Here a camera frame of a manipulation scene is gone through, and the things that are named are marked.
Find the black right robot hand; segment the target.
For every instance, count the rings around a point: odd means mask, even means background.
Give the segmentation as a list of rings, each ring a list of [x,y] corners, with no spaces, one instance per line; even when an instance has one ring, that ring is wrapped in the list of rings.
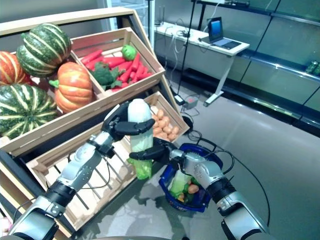
[[[142,151],[134,151],[129,157],[134,160],[146,161],[154,160],[163,165],[170,164],[170,153],[177,148],[170,141],[161,138],[153,138],[153,146]]]

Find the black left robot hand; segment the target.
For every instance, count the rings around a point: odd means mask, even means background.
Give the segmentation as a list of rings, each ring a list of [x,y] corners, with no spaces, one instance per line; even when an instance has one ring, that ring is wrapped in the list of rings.
[[[126,101],[118,104],[103,121],[101,131],[109,133],[115,142],[120,141],[124,136],[144,134],[152,129],[155,123],[153,118],[142,122],[129,121],[129,103],[129,101]]]

